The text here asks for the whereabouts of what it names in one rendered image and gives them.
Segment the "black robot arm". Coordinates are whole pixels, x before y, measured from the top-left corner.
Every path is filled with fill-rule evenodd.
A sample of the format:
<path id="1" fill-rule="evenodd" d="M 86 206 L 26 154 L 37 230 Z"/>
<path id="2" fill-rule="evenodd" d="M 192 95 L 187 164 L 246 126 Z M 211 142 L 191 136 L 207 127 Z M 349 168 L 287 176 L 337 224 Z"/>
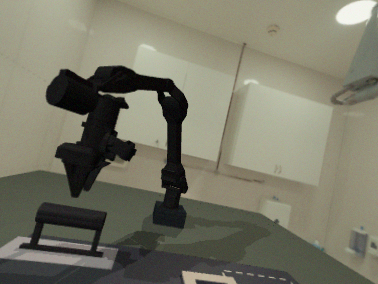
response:
<path id="1" fill-rule="evenodd" d="M 139 75 L 122 65 L 100 66 L 88 79 L 62 69 L 47 86 L 46 101 L 63 110 L 79 115 L 89 113 L 87 118 L 116 125 L 120 109 L 129 109 L 125 98 L 100 95 L 98 92 L 127 94 L 137 90 L 158 93 L 158 102 L 167 122 L 167 164 L 161 170 L 162 188 L 166 188 L 166 193 L 161 207 L 179 210 L 181 193 L 185 194 L 188 190 L 185 169 L 181 164 L 182 122 L 187 116 L 188 102 L 173 80 Z M 166 97 L 164 92 L 171 96 Z M 115 131 L 115 135 L 113 132 L 105 133 L 98 149 L 107 151 L 105 148 L 108 148 L 121 159 L 130 161 L 137 151 L 135 144 L 130 140 L 120 140 L 118 132 Z"/>

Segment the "beige square tile with dark centre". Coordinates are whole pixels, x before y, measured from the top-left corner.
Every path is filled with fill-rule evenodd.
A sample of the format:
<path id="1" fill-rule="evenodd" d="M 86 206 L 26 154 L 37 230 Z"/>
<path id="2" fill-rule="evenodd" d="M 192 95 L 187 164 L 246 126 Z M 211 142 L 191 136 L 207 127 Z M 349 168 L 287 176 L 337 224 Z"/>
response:
<path id="1" fill-rule="evenodd" d="M 237 284 L 230 276 L 182 271 L 184 284 Z"/>

